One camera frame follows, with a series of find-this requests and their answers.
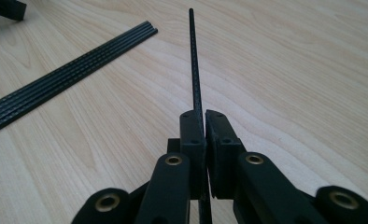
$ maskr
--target clamp jaw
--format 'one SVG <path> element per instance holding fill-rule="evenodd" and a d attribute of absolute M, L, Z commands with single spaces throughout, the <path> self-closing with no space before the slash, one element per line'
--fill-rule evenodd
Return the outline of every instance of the clamp jaw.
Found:
<path fill-rule="evenodd" d="M 297 188 L 271 160 L 247 152 L 227 117 L 205 113 L 202 137 L 194 111 L 180 116 L 179 139 L 169 139 L 148 183 L 128 194 L 103 189 L 79 210 L 73 224 L 189 223 L 190 200 L 200 200 L 207 167 L 213 197 L 234 200 L 238 223 L 368 223 L 368 202 L 336 186 L 316 197 Z"/>

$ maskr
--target carbon fiber rod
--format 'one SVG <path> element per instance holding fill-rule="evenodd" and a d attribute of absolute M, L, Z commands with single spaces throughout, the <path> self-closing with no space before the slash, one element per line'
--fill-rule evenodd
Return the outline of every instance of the carbon fiber rod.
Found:
<path fill-rule="evenodd" d="M 0 129 L 158 32 L 145 21 L 104 45 L 0 99 Z"/>
<path fill-rule="evenodd" d="M 199 78 L 198 55 L 196 49 L 196 33 L 195 33 L 195 19 L 193 16 L 193 9 L 190 8 L 190 40 L 191 40 L 191 70 L 192 70 L 192 96 L 193 96 L 193 110 L 198 118 L 199 128 L 202 135 L 205 136 L 204 120 L 202 111 L 202 96 L 201 96 L 201 81 Z M 212 224 L 211 207 L 210 207 L 210 193 L 208 186 L 207 170 L 203 174 L 203 189 L 202 197 L 198 200 L 199 209 L 199 223 Z"/>

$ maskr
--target black object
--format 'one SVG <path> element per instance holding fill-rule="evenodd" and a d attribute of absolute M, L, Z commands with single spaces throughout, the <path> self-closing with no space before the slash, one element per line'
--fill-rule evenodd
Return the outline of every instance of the black object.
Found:
<path fill-rule="evenodd" d="M 368 223 L 368 202 L 361 196 L 335 186 L 321 188 L 316 198 L 302 193 L 266 156 L 246 151 L 225 115 L 207 110 L 204 134 L 191 9 L 190 24 L 194 109 L 180 116 L 180 138 L 168 139 L 149 183 L 131 194 L 93 194 L 73 224 L 188 223 L 190 199 L 199 200 L 200 223 L 211 223 L 206 167 L 212 195 L 234 200 L 240 224 Z"/>
<path fill-rule="evenodd" d="M 0 99 L 0 129 L 65 91 L 158 32 L 145 21 L 102 46 Z"/>
<path fill-rule="evenodd" d="M 22 21 L 26 4 L 15 0 L 0 0 L 0 16 L 12 19 L 14 21 Z"/>

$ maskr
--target wood grain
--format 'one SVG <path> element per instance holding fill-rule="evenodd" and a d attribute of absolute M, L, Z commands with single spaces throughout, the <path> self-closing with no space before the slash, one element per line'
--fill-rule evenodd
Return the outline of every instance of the wood grain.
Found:
<path fill-rule="evenodd" d="M 149 180 L 191 109 L 190 7 L 204 109 L 298 189 L 368 200 L 368 0 L 23 2 L 25 21 L 0 17 L 0 98 L 142 21 L 160 32 L 0 131 L 0 223 L 69 223 Z"/>

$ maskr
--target brass insert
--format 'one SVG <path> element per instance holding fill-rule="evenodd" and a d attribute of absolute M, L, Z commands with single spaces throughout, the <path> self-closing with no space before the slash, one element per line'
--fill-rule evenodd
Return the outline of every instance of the brass insert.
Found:
<path fill-rule="evenodd" d="M 263 159 L 256 155 L 248 155 L 246 156 L 246 161 L 251 164 L 259 165 L 263 163 Z"/>
<path fill-rule="evenodd" d="M 359 207 L 359 203 L 356 201 L 356 199 L 344 192 L 333 191 L 330 193 L 330 199 L 334 203 L 346 209 L 354 210 Z"/>
<path fill-rule="evenodd" d="M 120 196 L 116 193 L 108 193 L 103 195 L 97 200 L 96 205 L 94 206 L 99 212 L 109 212 L 112 209 L 116 208 L 120 203 Z"/>
<path fill-rule="evenodd" d="M 183 160 L 179 156 L 170 156 L 166 158 L 165 162 L 168 165 L 179 165 L 183 162 Z"/>

